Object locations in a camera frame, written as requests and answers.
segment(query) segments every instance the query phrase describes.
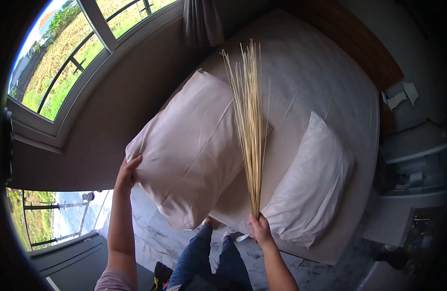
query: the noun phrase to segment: wooden headboard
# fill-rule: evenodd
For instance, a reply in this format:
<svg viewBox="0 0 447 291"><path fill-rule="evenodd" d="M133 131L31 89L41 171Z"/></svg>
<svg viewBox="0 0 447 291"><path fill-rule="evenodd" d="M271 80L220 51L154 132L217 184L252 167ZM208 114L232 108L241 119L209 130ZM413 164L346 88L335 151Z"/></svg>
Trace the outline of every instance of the wooden headboard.
<svg viewBox="0 0 447 291"><path fill-rule="evenodd" d="M281 8L324 33L366 72L379 91L403 79L381 41L336 0L282 0Z"/></svg>

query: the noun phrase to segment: curtain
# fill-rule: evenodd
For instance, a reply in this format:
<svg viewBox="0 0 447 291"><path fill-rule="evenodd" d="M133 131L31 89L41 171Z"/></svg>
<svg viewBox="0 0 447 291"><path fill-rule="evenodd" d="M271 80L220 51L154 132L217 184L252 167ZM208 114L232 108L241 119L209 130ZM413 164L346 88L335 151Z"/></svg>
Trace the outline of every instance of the curtain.
<svg viewBox="0 0 447 291"><path fill-rule="evenodd" d="M183 27L191 48L216 47L225 41L214 0L185 0Z"/></svg>

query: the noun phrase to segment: pillowcase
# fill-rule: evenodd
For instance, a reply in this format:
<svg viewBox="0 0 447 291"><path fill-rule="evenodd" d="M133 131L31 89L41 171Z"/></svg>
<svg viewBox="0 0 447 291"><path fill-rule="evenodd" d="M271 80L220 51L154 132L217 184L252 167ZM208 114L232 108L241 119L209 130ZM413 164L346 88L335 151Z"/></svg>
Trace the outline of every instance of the pillowcase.
<svg viewBox="0 0 447 291"><path fill-rule="evenodd" d="M243 167L230 86L195 72L127 145L134 176L174 229L194 229Z"/></svg>
<svg viewBox="0 0 447 291"><path fill-rule="evenodd" d="M314 112L298 153L262 214L283 240L309 247L337 211L354 157Z"/></svg>

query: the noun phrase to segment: window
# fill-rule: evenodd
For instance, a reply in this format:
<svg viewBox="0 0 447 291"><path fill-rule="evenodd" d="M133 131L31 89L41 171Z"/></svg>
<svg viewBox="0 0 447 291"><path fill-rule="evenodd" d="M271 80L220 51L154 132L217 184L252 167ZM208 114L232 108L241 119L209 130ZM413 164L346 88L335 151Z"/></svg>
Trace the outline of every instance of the window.
<svg viewBox="0 0 447 291"><path fill-rule="evenodd" d="M7 107L15 138L44 149L62 148L101 75L141 41L132 36L145 38L182 10L183 0L50 1L30 28L9 76Z"/></svg>
<svg viewBox="0 0 447 291"><path fill-rule="evenodd" d="M113 190L42 192L7 188L11 218L26 251L46 248L103 227Z"/></svg>
<svg viewBox="0 0 447 291"><path fill-rule="evenodd" d="M151 13L176 0L96 0L104 19L107 21L115 38L120 38L130 28Z"/></svg>
<svg viewBox="0 0 447 291"><path fill-rule="evenodd" d="M54 121L69 90L88 65L73 58L79 45L85 43L84 50L92 51L94 57L104 48L99 39L85 41L92 36L92 28L76 1L52 1L20 51L9 95Z"/></svg>

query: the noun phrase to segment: white bed sheet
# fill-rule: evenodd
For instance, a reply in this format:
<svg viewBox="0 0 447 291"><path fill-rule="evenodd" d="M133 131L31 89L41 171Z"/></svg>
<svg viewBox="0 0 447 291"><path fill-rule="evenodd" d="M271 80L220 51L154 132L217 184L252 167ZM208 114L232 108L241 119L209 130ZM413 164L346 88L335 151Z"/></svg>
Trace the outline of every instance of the white bed sheet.
<svg viewBox="0 0 447 291"><path fill-rule="evenodd" d="M249 43L250 38L261 43L264 108L267 110L270 84L269 121L274 127L267 139L261 209L293 161L311 111L324 118L355 156L351 179L324 236L309 250L275 237L281 251L335 265L360 221L372 185L379 140L378 90L333 41L283 10L274 10L245 27L199 68L228 82L220 51L225 49L232 62L241 61L239 44ZM242 171L222 193L211 215L247 233L249 213Z"/></svg>

